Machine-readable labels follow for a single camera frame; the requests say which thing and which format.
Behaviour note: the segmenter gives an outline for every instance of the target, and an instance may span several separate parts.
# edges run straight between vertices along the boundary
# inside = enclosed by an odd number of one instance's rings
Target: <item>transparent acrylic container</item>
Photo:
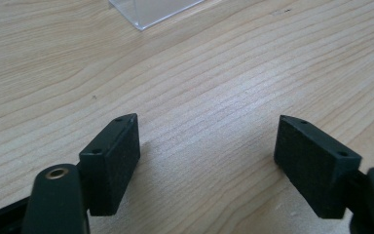
[[[136,28],[143,30],[204,0],[109,0]]]

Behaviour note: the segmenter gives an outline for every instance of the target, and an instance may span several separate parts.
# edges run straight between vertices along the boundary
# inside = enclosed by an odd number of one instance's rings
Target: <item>small hole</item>
[[[102,152],[102,149],[93,149],[93,154],[99,154]]]
[[[57,179],[65,176],[68,173],[68,170],[65,168],[54,169],[46,174],[48,179]]]
[[[344,151],[340,151],[340,152],[338,152],[338,154],[339,154],[340,156],[344,156],[344,157],[348,156],[348,153],[347,153],[347,152],[344,152]]]

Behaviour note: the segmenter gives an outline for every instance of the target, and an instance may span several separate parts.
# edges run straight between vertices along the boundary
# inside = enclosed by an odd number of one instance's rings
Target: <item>wood grain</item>
[[[0,0],[0,207],[132,112],[141,160],[92,233],[349,233],[273,150],[287,114],[374,166],[374,1],[207,0],[139,32],[106,0]]]

